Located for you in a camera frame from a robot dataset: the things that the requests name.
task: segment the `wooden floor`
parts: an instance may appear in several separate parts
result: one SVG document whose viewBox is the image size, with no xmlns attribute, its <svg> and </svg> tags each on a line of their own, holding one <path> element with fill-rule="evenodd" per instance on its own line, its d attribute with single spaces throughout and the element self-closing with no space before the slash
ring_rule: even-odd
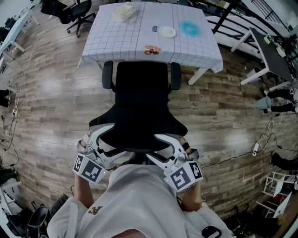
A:
<svg viewBox="0 0 298 238">
<path fill-rule="evenodd" d="M 48 19 L 38 9 L 34 15 L 40 25 L 32 24 L 26 35 L 21 33 L 17 38 L 26 51 L 14 51 L 14 63 L 22 73 L 8 68 L 1 77 L 11 79 L 18 88 L 21 86 L 31 51 L 40 37 L 32 52 L 17 105 L 19 116 L 14 147 L 20 160 L 15 168 L 23 183 L 20 202 L 30 206 L 34 200 L 50 206 L 61 194 L 71 195 L 77 141 L 88 130 L 89 121 L 113 105 L 114 95 L 102 88 L 101 73 L 95 65 L 77 69 L 90 26 L 82 28 L 81 37 L 76 38 L 73 33 L 67 33 L 67 25 L 62 25 L 56 17 Z M 199 150 L 202 165 L 250 151 L 273 115 L 254 109 L 255 101 L 261 98 L 260 83 L 239 84 L 258 64 L 239 53 L 220 50 L 224 65 L 220 73 L 209 71 L 189 86 L 187 81 L 195 69 L 183 67 L 182 88 L 169 95 L 170 111 L 187 126 L 186 139 Z M 2 110 L 5 125 L 11 122 L 14 104 L 13 99 L 9 109 Z M 280 116 L 274 121 L 278 144 L 297 150 L 297 116 Z M 8 146 L 7 138 L 5 140 L 1 149 Z M 203 196 L 207 204 L 223 218 L 233 213 L 235 205 L 240 209 L 245 203 L 254 206 L 256 199 L 262 198 L 264 176 L 272 170 L 270 156 L 275 150 L 289 159 L 295 155 L 278 149 L 271 139 L 256 157 L 248 154 L 204 168 Z M 2 150 L 2 157 L 4 165 L 17 162 L 13 147 L 7 152 Z M 93 186 L 95 197 L 105 191 L 107 181 L 108 177 Z"/>
</svg>

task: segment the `chair armrest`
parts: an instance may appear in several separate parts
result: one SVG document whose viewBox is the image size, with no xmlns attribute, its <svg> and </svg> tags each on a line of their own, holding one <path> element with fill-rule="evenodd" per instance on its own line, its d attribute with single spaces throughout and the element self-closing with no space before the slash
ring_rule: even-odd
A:
<svg viewBox="0 0 298 238">
<path fill-rule="evenodd" d="M 178 90 L 181 87 L 181 67 L 178 63 L 171 63 L 171 90 Z"/>
<path fill-rule="evenodd" d="M 102 69 L 102 87 L 112 89 L 115 92 L 115 85 L 112 81 L 113 78 L 113 62 L 107 61 L 103 65 Z"/>
<path fill-rule="evenodd" d="M 72 8 L 75 4 L 76 4 L 76 2 L 74 2 L 72 5 L 67 6 L 66 8 L 63 9 L 63 11 Z"/>
</svg>

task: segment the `white plate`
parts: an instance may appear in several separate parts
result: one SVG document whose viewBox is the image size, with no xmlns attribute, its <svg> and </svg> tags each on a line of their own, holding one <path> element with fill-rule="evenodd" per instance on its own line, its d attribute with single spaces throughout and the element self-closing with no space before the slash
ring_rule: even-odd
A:
<svg viewBox="0 0 298 238">
<path fill-rule="evenodd" d="M 158 28 L 158 33 L 161 34 L 163 37 L 172 38 L 176 36 L 176 30 L 169 26 L 162 26 Z"/>
</svg>

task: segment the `grid pattern tablecloth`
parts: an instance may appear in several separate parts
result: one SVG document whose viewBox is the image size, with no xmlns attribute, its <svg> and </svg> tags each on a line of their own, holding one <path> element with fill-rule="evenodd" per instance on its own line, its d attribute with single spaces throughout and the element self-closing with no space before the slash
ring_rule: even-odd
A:
<svg viewBox="0 0 298 238">
<path fill-rule="evenodd" d="M 92 60 L 153 60 L 223 69 L 223 60 L 202 10 L 169 3 L 133 2 L 136 9 L 126 22 L 114 21 L 112 13 L 123 3 L 100 6 L 90 30 L 79 66 Z M 170 26 L 174 38 L 156 30 Z"/>
</svg>

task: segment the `person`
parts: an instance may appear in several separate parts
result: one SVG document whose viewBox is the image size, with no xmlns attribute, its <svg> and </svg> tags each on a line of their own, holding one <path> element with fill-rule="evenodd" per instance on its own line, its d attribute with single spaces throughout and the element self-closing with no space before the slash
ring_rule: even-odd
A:
<svg viewBox="0 0 298 238">
<path fill-rule="evenodd" d="M 0 106 L 9 107 L 10 103 L 10 91 L 0 90 Z"/>
<path fill-rule="evenodd" d="M 271 157 L 271 164 L 283 170 L 298 170 L 298 157 L 295 159 L 284 159 L 279 154 L 274 153 Z"/>
<path fill-rule="evenodd" d="M 17 174 L 11 169 L 0 168 L 0 185 L 6 183 L 9 179 L 17 178 Z"/>
<path fill-rule="evenodd" d="M 201 184 L 187 189 L 181 201 L 163 180 L 156 165 L 133 164 L 136 157 L 110 175 L 108 187 L 94 202 L 90 185 L 74 176 L 74 197 L 69 198 L 47 227 L 50 238 L 202 238 L 213 226 L 221 238 L 233 233 L 202 202 Z"/>
<path fill-rule="evenodd" d="M 261 88 L 261 93 L 264 97 L 268 96 L 271 99 L 280 97 L 280 98 L 284 98 L 284 99 L 291 101 L 291 103 L 288 103 L 286 105 L 272 106 L 269 110 L 265 109 L 264 110 L 265 113 L 268 113 L 268 112 L 296 112 L 296 110 L 298 109 L 298 104 L 297 104 L 298 92 L 296 91 L 296 89 L 279 89 L 279 90 L 275 90 L 273 92 L 268 93 L 264 89 Z"/>
</svg>

